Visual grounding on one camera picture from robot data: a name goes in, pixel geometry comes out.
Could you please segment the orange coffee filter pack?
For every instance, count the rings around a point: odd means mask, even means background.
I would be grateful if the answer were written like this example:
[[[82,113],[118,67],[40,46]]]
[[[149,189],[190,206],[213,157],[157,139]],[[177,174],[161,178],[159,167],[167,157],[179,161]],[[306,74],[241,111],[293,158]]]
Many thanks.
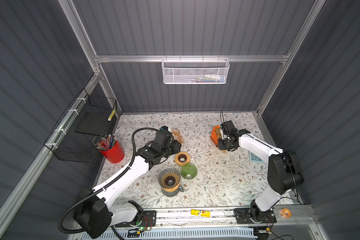
[[[217,148],[218,148],[218,139],[220,138],[221,138],[220,126],[215,126],[211,132],[210,139]]]

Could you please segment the grey glass dripper cone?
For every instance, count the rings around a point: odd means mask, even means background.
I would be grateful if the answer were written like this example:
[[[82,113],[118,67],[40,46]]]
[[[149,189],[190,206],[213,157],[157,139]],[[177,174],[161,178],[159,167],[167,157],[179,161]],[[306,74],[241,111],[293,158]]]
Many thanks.
[[[180,184],[181,174],[176,168],[165,168],[160,171],[158,181],[161,187]]]

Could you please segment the wooden dripper ring base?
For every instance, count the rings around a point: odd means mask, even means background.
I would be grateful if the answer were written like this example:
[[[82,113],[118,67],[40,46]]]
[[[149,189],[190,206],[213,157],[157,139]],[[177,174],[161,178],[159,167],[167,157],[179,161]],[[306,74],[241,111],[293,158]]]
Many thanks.
[[[162,187],[162,191],[165,193],[165,194],[175,194],[177,193],[178,191],[180,190],[180,184],[177,184],[177,185],[174,185],[174,186],[165,186],[165,187]]]

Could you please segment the clear grey glass carafe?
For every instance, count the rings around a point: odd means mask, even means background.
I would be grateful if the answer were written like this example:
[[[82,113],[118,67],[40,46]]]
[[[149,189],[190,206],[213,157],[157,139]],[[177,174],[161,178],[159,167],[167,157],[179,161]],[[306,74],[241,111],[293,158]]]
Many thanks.
[[[164,189],[164,188],[162,188],[163,194],[165,196],[167,196],[167,197],[174,197],[179,192],[184,192],[184,191],[185,191],[185,188],[182,185],[179,185],[176,188],[172,188],[172,189]]]

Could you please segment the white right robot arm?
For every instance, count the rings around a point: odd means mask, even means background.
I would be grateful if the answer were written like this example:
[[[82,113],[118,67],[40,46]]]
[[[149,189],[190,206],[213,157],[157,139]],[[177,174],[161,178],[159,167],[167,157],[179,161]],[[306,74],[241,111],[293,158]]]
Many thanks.
[[[232,121],[214,127],[211,140],[221,151],[233,152],[243,148],[268,165],[268,186],[251,202],[249,210],[249,216],[254,223],[265,221],[284,194],[296,189],[305,181],[294,151],[272,146],[256,138],[248,130],[238,130]]]

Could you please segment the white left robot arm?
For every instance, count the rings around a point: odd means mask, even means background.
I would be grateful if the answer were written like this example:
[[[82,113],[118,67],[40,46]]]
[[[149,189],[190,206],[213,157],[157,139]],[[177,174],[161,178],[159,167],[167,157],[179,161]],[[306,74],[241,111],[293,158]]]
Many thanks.
[[[136,179],[168,157],[181,151],[170,128],[155,130],[153,141],[139,150],[133,145],[131,161],[102,184],[79,195],[79,204],[74,209],[74,220],[92,239],[100,237],[110,226],[121,223],[140,223],[143,208],[134,201],[115,207],[113,203]]]

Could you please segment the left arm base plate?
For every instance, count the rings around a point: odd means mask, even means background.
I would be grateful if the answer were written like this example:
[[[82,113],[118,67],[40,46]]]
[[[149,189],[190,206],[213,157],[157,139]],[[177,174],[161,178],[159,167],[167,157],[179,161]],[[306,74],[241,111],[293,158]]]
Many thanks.
[[[117,228],[137,228],[137,227],[155,227],[157,220],[157,211],[144,210],[141,214],[138,214],[137,221],[124,222],[116,224]]]

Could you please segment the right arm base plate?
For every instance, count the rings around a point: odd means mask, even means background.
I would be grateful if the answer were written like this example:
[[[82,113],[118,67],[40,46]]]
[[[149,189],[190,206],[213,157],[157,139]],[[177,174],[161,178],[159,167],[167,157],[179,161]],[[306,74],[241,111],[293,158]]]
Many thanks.
[[[272,210],[262,212],[256,208],[236,208],[233,213],[238,224],[275,224],[277,222]]]

